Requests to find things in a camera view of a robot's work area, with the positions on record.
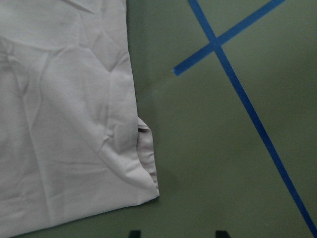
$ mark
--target wrinkled white sheet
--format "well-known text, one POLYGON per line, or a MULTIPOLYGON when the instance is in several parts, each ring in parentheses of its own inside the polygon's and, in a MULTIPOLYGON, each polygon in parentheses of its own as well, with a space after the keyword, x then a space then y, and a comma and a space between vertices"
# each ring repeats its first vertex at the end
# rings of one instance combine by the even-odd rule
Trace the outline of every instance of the wrinkled white sheet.
POLYGON ((0 1, 0 237, 159 195, 125 0, 0 1))

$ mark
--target green surface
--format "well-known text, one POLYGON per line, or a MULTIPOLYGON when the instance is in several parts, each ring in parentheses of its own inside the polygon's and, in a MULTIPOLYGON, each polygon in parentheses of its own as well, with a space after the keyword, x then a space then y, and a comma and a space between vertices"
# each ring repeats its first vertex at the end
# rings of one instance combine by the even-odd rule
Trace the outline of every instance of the green surface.
MULTIPOLYGON (((268 0, 200 0, 217 35, 268 0)), ((224 50, 317 224, 317 1, 287 0, 224 50)), ((310 238, 299 210, 186 0, 129 0, 139 116, 152 128, 161 197, 19 238, 310 238)))

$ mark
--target white fabric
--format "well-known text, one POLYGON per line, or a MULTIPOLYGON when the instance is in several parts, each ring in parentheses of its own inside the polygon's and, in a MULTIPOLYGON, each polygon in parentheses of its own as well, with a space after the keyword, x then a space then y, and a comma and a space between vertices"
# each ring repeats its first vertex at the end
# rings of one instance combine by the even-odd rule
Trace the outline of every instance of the white fabric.
POLYGON ((126 1, 1 0, 0 237, 158 195, 126 1))

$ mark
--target tape strip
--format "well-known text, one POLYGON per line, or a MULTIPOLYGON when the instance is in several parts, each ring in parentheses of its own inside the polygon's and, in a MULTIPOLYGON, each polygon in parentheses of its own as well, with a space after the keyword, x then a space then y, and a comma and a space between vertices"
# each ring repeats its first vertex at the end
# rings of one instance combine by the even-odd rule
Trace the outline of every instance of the tape strip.
MULTIPOLYGON (((276 8, 285 1, 286 0, 271 0, 270 2, 259 8, 257 11, 247 16, 245 19, 243 19, 238 24, 231 27, 229 30, 227 30, 225 33, 219 36, 218 40, 220 42, 220 45, 223 45, 226 42, 228 42, 230 39, 238 35, 240 32, 251 26, 257 20, 268 14, 270 11, 272 11, 274 8, 276 8)), ((184 60, 182 63, 177 65, 173 69, 175 75, 181 75, 183 72, 188 70, 190 67, 201 61, 203 58, 205 58, 212 52, 213 48, 212 45, 209 43, 205 47, 201 48, 198 52, 194 53, 186 60, 184 60)))
POLYGON ((310 231, 312 232, 314 238, 317 238, 317 229, 314 225, 302 199, 300 198, 298 192, 296 191, 291 178, 289 177, 271 139, 269 138, 257 112, 255 111, 249 97, 247 96, 245 90, 243 89, 237 75, 235 74, 226 54, 224 53, 219 39, 214 34, 211 26, 208 23, 206 16, 204 15, 202 9, 200 8, 197 0, 188 0, 197 20, 199 21, 203 31, 205 32, 207 38, 210 41, 211 46, 213 47, 224 71, 226 72, 232 86, 234 87, 236 93, 238 94, 241 102, 243 103, 245 109, 247 110, 254 126, 256 127, 263 143, 265 144, 269 154, 271 155, 278 172, 280 173, 286 187, 288 188, 290 194, 292 195, 298 209, 300 210, 307 226, 309 227, 310 231))

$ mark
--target blue painter's tape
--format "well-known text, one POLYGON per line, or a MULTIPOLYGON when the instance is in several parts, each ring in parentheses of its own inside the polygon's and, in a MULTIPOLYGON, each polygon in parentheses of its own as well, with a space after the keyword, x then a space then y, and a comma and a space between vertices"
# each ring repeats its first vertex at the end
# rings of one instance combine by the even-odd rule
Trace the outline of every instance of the blue painter's tape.
MULTIPOLYGON (((262 6, 260 9, 258 9, 251 15, 247 16, 245 19, 243 19, 238 24, 231 27, 229 30, 227 30, 225 33, 219 36, 218 40, 220 44, 225 44, 230 39, 238 35, 240 32, 251 26, 257 20, 268 14, 270 11, 272 11, 274 8, 276 8, 285 1, 286 0, 271 0, 270 2, 262 6)), ((188 70, 190 67, 201 61, 203 58, 205 58, 212 52, 213 48, 211 44, 208 44, 205 47, 201 48, 198 52, 194 53, 192 56, 188 57, 186 60, 184 60, 182 63, 180 63, 174 68, 175 75, 181 75, 183 72, 188 70)))
POLYGON ((211 46, 213 47, 224 71, 226 72, 232 86, 234 87, 235 91, 237 92, 242 104, 244 105, 245 109, 247 110, 254 126, 256 127, 263 143, 265 144, 269 154, 271 155, 275 166, 280 173, 286 187, 288 188, 292 198, 294 199, 298 209, 300 210, 307 226, 309 227, 310 231, 312 232, 314 238, 317 238, 317 228, 314 225, 302 199, 300 198, 298 192, 293 185, 291 178, 289 177, 287 170, 285 169, 271 139, 269 138, 257 112, 255 111, 248 95, 246 94, 245 90, 243 89, 237 75, 235 74, 226 54, 224 53, 219 39, 214 34, 211 26, 208 23, 206 16, 204 15, 202 9, 200 8, 197 0, 188 0, 197 20, 199 21, 203 31, 205 32, 207 38, 210 41, 211 46))

